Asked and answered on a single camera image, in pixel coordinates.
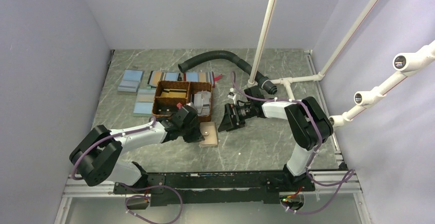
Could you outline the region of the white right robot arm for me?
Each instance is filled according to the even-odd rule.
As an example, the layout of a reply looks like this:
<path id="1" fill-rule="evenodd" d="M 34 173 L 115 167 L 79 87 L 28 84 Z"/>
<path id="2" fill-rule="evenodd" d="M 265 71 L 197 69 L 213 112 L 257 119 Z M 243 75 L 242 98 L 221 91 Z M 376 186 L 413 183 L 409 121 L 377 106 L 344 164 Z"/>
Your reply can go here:
<path id="1" fill-rule="evenodd" d="M 235 104 L 225 105 L 218 131 L 229 132 L 242 128 L 247 119 L 255 116 L 288 121 L 296 146 L 285 164 L 285 170 L 289 173 L 286 173 L 282 179 L 287 190 L 296 190 L 302 185 L 302 175 L 307 174 L 314 154 L 333 134 L 333 126 L 329 118 L 312 96 L 302 100 L 248 96 L 247 101 L 237 100 Z"/>

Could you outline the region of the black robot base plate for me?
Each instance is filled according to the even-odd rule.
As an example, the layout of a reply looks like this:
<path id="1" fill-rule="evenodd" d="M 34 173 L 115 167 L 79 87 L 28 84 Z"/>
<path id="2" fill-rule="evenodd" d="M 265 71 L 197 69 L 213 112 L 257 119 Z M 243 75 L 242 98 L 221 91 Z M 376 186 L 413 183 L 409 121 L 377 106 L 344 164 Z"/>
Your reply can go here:
<path id="1" fill-rule="evenodd" d="M 144 183 L 126 187 L 116 182 L 113 189 L 117 195 L 148 193 L 152 207 L 180 202 L 276 204 L 297 191 L 313 192 L 315 186 L 307 176 L 291 176 L 284 170 L 148 173 Z"/>

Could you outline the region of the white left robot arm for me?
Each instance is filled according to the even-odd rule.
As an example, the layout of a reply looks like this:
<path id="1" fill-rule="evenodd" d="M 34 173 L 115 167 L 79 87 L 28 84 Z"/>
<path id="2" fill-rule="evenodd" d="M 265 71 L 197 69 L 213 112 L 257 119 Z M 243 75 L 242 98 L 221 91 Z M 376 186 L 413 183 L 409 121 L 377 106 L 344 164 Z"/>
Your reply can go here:
<path id="1" fill-rule="evenodd" d="M 83 180 L 90 187 L 113 181 L 126 185 L 134 193 L 141 193 L 149 185 L 147 172 L 139 163 L 124 162 L 120 157 L 129 151 L 180 137 L 187 143 L 204 139 L 197 110 L 191 103 L 181 106 L 169 117 L 153 117 L 140 126 L 126 129 L 96 126 L 71 152 L 70 177 Z"/>

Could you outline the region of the tan leather card holder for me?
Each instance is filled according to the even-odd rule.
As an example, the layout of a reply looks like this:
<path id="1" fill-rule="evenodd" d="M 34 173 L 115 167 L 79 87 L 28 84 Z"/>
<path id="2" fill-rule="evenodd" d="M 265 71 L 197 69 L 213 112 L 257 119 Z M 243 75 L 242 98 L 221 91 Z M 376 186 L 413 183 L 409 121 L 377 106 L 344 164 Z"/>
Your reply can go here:
<path id="1" fill-rule="evenodd" d="M 200 147 L 215 147 L 218 145 L 218 136 L 215 122 L 209 121 L 200 123 L 200 131 L 203 140 L 199 142 Z"/>

